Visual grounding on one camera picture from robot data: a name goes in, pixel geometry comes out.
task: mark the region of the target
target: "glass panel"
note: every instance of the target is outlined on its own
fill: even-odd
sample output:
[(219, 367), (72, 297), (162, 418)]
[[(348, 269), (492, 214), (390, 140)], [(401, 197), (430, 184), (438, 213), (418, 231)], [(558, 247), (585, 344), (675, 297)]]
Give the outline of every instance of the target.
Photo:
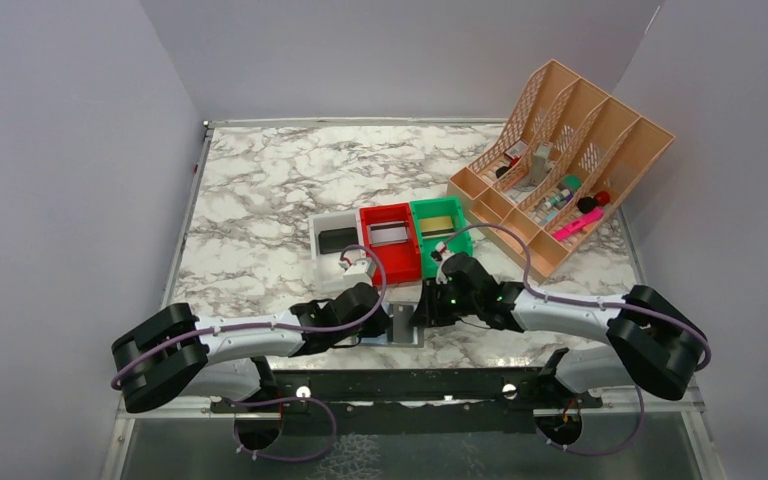
[[(587, 415), (580, 448), (601, 450), (621, 443), (636, 419), (635, 414)], [(126, 479), (701, 478), (680, 413), (648, 414), (643, 433), (631, 448), (593, 458), (556, 451), (537, 435), (489, 432), (347, 435), (322, 460), (285, 464), (252, 462), (247, 455), (237, 455), (228, 419), (138, 420), (133, 434)], [(281, 453), (296, 455), (315, 451), (323, 441), (279, 439), (285, 443)]]

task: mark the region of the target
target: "pink marker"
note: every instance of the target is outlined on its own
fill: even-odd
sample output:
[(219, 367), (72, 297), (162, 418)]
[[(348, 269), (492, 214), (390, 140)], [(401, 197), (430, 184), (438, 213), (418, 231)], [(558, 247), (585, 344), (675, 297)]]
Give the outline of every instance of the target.
[(552, 236), (555, 237), (555, 240), (558, 240), (558, 241), (566, 240), (567, 237), (578, 232), (579, 230), (584, 228), (585, 225), (590, 225), (591, 223), (598, 222), (599, 219), (601, 219), (602, 215), (604, 214), (605, 214), (604, 210), (602, 210), (599, 207), (596, 207), (595, 209), (593, 209), (592, 212), (586, 215), (582, 215), (579, 218), (576, 218), (575, 220), (567, 224), (567, 226), (565, 226), (564, 228), (553, 233)]

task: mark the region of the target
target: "white wall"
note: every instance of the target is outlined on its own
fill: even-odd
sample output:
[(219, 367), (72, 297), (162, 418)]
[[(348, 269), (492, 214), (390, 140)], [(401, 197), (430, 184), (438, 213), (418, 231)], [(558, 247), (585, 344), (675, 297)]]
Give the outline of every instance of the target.
[(556, 58), (610, 90), (662, 0), (141, 0), (202, 116), (507, 117)]
[(0, 479), (98, 477), (200, 121), (136, 0), (0, 0)]
[(648, 281), (711, 340), (729, 478), (768, 478), (768, 2), (668, 0), (615, 94), (677, 137), (627, 212)]

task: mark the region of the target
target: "black sponge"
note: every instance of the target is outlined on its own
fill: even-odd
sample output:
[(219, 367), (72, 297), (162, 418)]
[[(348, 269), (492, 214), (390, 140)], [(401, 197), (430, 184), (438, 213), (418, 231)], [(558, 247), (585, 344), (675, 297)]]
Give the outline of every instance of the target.
[(579, 200), (575, 206), (581, 210), (581, 213), (587, 214), (592, 212), (594, 208), (598, 207), (599, 202), (597, 202), (593, 197), (581, 197), (581, 200)]

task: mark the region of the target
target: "small bottle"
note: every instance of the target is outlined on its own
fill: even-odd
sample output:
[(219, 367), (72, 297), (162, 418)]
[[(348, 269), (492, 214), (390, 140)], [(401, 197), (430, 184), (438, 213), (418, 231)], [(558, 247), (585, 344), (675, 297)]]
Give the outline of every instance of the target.
[(552, 196), (546, 197), (546, 201), (543, 202), (543, 208), (545, 208), (546, 210), (550, 210), (552, 207), (557, 205), (561, 200), (565, 199), (567, 195), (569, 195), (570, 193), (572, 192), (570, 192), (568, 189), (565, 188)]

